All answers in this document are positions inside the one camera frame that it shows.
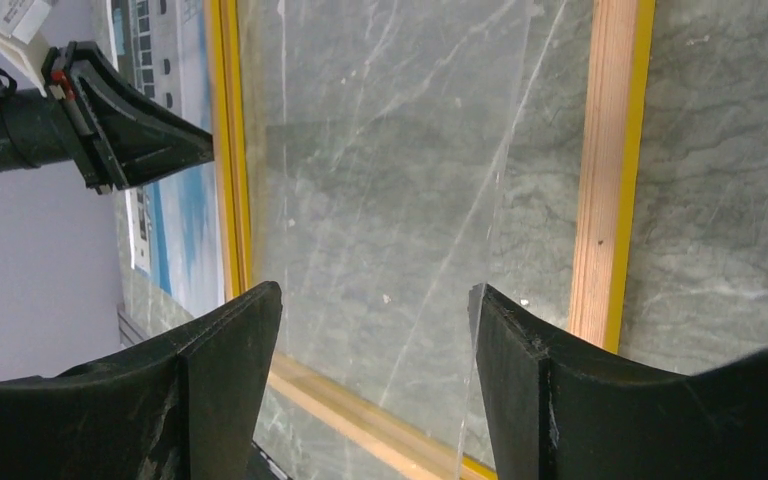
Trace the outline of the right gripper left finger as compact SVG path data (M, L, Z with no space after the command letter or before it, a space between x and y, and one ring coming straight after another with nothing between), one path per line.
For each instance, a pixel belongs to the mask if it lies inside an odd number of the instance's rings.
M282 318L267 281L54 376L0 381L0 479L258 479L253 434Z

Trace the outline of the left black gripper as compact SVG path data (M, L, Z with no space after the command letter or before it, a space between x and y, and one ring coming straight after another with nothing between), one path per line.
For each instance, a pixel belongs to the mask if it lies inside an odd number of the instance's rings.
M97 193L142 187L214 160L213 137L130 85L91 41L59 49L63 97L0 99L0 173L72 161Z

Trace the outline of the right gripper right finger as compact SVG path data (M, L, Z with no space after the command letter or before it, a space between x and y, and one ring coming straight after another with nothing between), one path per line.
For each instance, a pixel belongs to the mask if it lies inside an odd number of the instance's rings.
M502 479L768 479L768 349L695 375L603 350L489 284L468 312Z

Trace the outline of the building and sky photo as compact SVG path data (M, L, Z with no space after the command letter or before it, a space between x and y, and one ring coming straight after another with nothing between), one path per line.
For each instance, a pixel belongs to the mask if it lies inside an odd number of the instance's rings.
M148 318L224 301L212 87L201 1L106 1L114 66L187 133L155 133L147 166L114 195L125 297Z

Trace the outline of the clear acrylic sheet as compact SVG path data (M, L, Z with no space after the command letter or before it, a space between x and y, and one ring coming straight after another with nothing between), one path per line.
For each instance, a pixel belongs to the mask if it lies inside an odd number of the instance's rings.
M569 1L263 1L250 160L273 362L492 459L468 313Z

